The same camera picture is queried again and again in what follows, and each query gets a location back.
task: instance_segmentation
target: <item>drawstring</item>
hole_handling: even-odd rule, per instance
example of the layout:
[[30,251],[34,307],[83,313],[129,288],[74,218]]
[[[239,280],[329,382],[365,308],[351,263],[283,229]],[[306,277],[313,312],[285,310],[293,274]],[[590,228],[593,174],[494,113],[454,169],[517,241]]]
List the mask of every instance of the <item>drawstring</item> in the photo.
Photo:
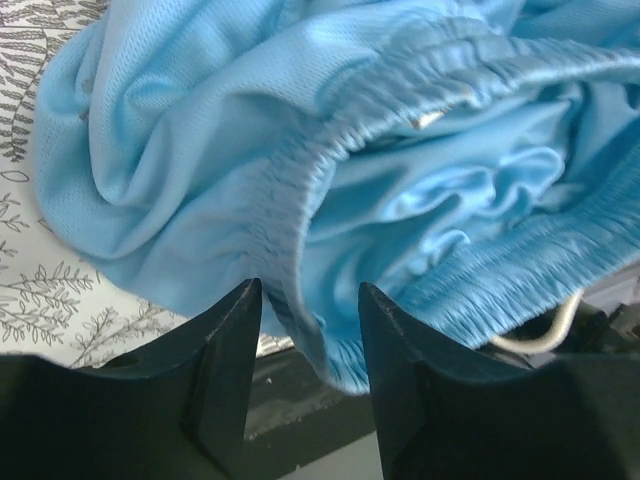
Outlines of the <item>drawstring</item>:
[[583,290],[578,290],[562,304],[551,323],[551,328],[540,338],[535,340],[511,340],[497,336],[493,337],[490,343],[502,350],[520,355],[536,355],[550,352],[567,338],[583,293]]

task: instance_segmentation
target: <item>clothing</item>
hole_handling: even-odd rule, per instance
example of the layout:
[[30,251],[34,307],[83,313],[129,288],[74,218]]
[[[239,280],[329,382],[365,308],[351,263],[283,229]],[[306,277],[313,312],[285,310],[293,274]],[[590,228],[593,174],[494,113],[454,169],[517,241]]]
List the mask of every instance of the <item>clothing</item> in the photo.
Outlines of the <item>clothing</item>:
[[178,313],[261,278],[361,393],[362,281],[477,347],[639,256],[639,84],[625,0],[112,0],[42,78],[36,194]]

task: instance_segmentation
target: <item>black plastic object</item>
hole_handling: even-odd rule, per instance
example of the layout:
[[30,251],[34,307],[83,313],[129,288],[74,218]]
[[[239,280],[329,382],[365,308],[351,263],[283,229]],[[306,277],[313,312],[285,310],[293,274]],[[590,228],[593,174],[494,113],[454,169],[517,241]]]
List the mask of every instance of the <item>black plastic object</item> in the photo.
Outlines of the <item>black plastic object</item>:
[[469,350],[375,286],[360,318],[386,480],[640,478],[640,359],[537,370]]
[[219,480],[239,461],[261,287],[100,369],[0,361],[0,477]]

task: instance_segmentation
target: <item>fern print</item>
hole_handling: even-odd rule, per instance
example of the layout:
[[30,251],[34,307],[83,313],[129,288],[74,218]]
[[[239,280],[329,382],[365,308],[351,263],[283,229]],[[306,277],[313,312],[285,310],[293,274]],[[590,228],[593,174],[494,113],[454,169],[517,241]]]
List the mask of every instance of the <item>fern print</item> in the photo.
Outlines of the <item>fern print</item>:
[[2,156],[24,160],[35,105],[34,86],[47,61],[47,37],[42,30],[0,32],[0,131]]
[[51,0],[60,18],[69,29],[79,29],[98,20],[107,8],[105,1]]
[[51,2],[5,0],[0,2],[0,12],[5,26],[65,27]]
[[80,350],[80,354],[71,364],[72,367],[100,366],[116,356],[114,347],[126,344],[130,340],[151,340],[171,330],[172,325],[162,324],[158,315],[161,308],[144,300],[138,313],[121,318],[113,307],[107,307],[97,317],[83,323],[84,334],[77,334],[71,344]]
[[15,294],[3,295],[0,303],[3,342],[11,335],[16,341],[25,340],[30,333],[34,344],[39,340],[48,345],[62,344],[63,330],[69,327],[80,303],[73,293],[91,290],[93,282],[87,275],[81,276],[78,269],[72,272],[71,267],[61,262],[52,275],[40,265],[31,277],[20,274],[20,281],[0,284],[3,292]]
[[15,213],[15,207],[20,206],[18,200],[11,198],[11,194],[5,194],[0,200],[0,226],[4,226],[12,232],[20,233],[23,229],[29,228],[19,213]]

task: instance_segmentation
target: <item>white surface with gray botanical print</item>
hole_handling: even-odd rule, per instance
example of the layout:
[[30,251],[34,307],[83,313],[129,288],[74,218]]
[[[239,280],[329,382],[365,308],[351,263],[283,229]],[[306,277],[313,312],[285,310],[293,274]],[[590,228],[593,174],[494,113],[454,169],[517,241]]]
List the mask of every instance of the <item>white surface with gray botanical print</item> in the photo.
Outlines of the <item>white surface with gray botanical print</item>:
[[[118,290],[48,230],[25,161],[38,80],[105,0],[0,0],[0,352],[94,366],[185,321]],[[261,336],[258,355],[291,346]]]

